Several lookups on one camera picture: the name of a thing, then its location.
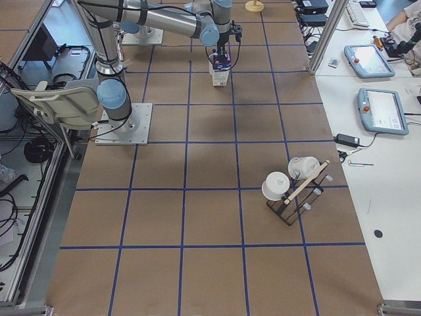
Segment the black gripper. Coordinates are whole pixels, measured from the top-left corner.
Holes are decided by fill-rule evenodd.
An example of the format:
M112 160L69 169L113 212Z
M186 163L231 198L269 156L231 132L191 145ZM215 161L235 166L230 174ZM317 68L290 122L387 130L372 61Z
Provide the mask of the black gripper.
M216 44L216 54L218 56L223 56L226 53L225 45L229 42L230 31L219 33L219 39Z

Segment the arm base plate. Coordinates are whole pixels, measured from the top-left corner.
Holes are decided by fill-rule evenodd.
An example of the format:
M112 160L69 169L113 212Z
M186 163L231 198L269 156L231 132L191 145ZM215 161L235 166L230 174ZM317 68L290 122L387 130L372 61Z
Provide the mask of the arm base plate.
M164 31L161 29L142 26L135 34L125 33L122 44L126 46L161 45Z
M97 145L147 145L153 111L152 103L132 103L132 114L122 127L121 122L110 120L100 124Z

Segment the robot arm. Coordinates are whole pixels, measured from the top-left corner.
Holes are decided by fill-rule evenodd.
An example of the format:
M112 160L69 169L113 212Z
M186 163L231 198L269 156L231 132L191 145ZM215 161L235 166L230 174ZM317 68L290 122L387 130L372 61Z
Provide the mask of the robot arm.
M155 31L148 26L140 26L139 24L132 24L129 22L113 23L115 30L123 31L127 34L131 34L139 39L150 38L154 35Z
M76 5L87 20L97 54L97 98L115 132L127 131L138 122L118 56L114 24L125 30L147 26L198 39L206 47L215 46L218 55L225 54L225 44L234 34L231 1L192 1L183 7L152 1L77 1Z

